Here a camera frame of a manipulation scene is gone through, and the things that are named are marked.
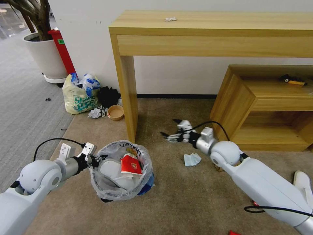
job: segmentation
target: beige carpet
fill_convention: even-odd
[[[192,125],[206,121],[213,102],[139,99],[136,142],[150,151],[155,187],[130,201],[103,203],[90,184],[89,171],[85,170],[46,197],[26,234],[227,235],[229,230],[242,235],[297,234],[289,225],[265,213],[245,212],[243,207],[250,205],[250,200],[225,172],[217,172],[210,159],[190,144],[168,144],[159,135],[159,131],[176,131],[171,118],[188,119]],[[126,138],[125,122],[107,117],[90,119],[84,113],[74,117],[64,137],[88,141],[100,149]],[[202,161],[197,166],[185,167],[183,154],[192,152],[197,152]],[[248,152],[248,155],[262,160],[289,181],[296,170],[313,177],[313,154],[308,151]]]

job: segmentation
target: white plant pot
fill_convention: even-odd
[[[44,73],[47,82],[63,83],[68,74],[54,41],[29,41],[37,36],[38,33],[31,33],[24,37],[28,50]]]

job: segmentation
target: baseboard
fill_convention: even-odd
[[[163,98],[163,99],[216,99],[217,95],[200,94],[137,94],[138,98]]]

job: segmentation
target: trash bin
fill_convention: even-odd
[[[63,64],[66,68],[68,74],[75,73],[75,68],[73,66],[72,60],[68,54],[65,43],[63,41],[62,35],[59,30],[50,30],[48,33],[52,36],[54,43],[59,51],[62,58]]]
[[[100,166],[102,161],[105,162],[108,159],[120,162],[123,156],[129,153],[137,157],[141,166],[142,175],[136,185],[126,190],[117,185],[112,185],[112,181],[101,173]],[[104,202],[131,199],[137,195],[146,193],[154,185],[152,162],[144,146],[133,144],[128,140],[120,140],[108,144],[94,156],[99,161],[99,166],[89,167],[91,184],[97,192],[98,197]]]

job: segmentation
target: wooden cabinet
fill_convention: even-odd
[[[313,143],[313,87],[280,81],[285,74],[312,77],[313,66],[228,67],[210,118],[242,150],[302,151]],[[220,140],[226,139],[214,128]]]

